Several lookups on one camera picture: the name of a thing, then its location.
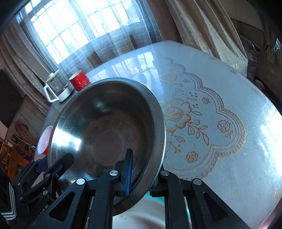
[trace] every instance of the curtain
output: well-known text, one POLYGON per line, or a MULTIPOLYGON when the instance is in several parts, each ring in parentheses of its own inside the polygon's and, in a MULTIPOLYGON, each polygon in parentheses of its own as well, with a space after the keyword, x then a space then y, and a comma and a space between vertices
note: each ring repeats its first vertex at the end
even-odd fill
POLYGON ((45 115, 49 109, 43 82, 51 69, 31 45, 16 19, 0 36, 0 58, 5 73, 22 96, 27 95, 45 115))
POLYGON ((21 17, 50 69, 67 77, 161 41, 142 0, 42 0, 30 2, 21 17))
POLYGON ((267 55, 267 59, 270 63, 275 63, 275 50, 274 47, 276 45, 277 36, 274 31, 270 28, 267 21, 261 16, 261 22, 263 24, 263 34, 266 43, 265 53, 267 55))
POLYGON ((246 76, 248 59, 245 50, 218 0, 163 1, 184 44, 213 55, 246 76))

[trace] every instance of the floor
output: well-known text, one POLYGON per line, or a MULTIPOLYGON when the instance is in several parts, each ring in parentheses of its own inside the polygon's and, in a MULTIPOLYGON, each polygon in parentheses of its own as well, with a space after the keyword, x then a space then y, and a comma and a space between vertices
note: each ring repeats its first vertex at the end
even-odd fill
POLYGON ((5 140, 10 141, 13 134, 16 133, 16 130, 14 129, 14 124, 16 122, 25 124, 31 135, 39 140, 39 135, 42 131, 45 118, 46 116, 36 107, 32 100, 28 96, 25 96, 8 129, 5 140))

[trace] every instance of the white handle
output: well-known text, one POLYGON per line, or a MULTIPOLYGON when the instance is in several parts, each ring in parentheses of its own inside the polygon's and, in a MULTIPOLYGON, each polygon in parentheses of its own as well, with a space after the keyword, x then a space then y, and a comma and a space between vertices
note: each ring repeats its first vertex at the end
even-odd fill
POLYGON ((60 100, 60 99, 58 98, 58 96, 56 96, 56 94, 53 92, 53 90, 50 88, 50 86, 49 86, 48 84, 45 84, 43 90, 44 90, 45 95, 46 95, 46 97, 47 97, 47 99, 48 99, 48 101, 49 101, 50 103, 60 100), (50 96, 49 96, 49 94, 48 94, 47 89, 55 96, 54 99, 50 99, 50 96))

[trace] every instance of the metal screw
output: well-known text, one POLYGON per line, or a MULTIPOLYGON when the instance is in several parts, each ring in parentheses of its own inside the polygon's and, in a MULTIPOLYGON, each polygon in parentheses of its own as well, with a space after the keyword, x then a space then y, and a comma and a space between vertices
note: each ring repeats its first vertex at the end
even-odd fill
POLYGON ((201 181, 200 179, 194 179, 194 180, 193 180, 193 183, 194 183, 195 185, 201 185, 202 181, 201 181))
POLYGON ((85 180, 83 178, 79 178, 77 181, 76 181, 77 184, 79 185, 82 185, 85 183, 85 180))
POLYGON ((110 171, 110 175, 111 176, 116 176, 116 175, 118 175, 118 171, 112 170, 112 171, 110 171))
POLYGON ((160 172, 160 174, 162 175, 162 176, 168 176, 168 174, 169 174, 169 172, 168 171, 166 171, 166 170, 163 170, 163 171, 161 171, 160 172))

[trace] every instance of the stainless steel basin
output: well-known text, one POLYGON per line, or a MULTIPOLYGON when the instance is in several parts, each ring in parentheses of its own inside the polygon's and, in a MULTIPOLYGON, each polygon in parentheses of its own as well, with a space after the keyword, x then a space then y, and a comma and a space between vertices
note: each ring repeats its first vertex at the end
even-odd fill
POLYGON ((64 191, 79 178, 92 180, 133 150, 131 191, 115 198, 114 215, 134 206, 156 178, 166 142, 164 117, 141 83, 109 78, 87 86, 60 113, 49 142, 48 164, 72 153, 74 164, 59 179, 64 191))

